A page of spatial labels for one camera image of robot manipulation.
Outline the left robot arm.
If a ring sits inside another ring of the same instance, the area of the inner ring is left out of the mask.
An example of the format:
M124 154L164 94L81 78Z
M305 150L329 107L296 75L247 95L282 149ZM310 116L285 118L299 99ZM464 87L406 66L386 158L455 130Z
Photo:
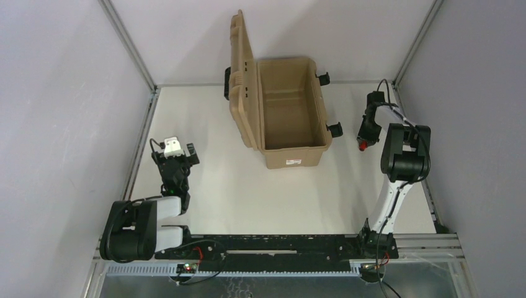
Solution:
M115 201L100 240L100 256L116 263L150 260L157 252L182 245L182 226L163 226L161 221L187 212L190 204L191 167L199 164L194 144L182 149L176 138L151 152L161 176L159 195L133 201Z

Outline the red handled screwdriver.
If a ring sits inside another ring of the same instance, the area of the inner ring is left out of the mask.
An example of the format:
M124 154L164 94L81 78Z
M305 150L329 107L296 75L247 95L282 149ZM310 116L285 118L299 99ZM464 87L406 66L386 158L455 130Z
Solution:
M365 149L368 147L367 145L367 142L365 140L362 140L360 143L359 143L359 150L360 151L365 151Z

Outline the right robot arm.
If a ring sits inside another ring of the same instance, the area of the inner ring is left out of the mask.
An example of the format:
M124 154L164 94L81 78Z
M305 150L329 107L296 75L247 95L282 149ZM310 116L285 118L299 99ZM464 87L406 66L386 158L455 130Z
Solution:
M360 252L366 258L395 258L393 236L396 217L407 193L430 172L430 128L416 125L402 115L382 91L367 95L366 108L357 135L359 150L377 144L385 132L380 158L383 185L373 212L360 233Z

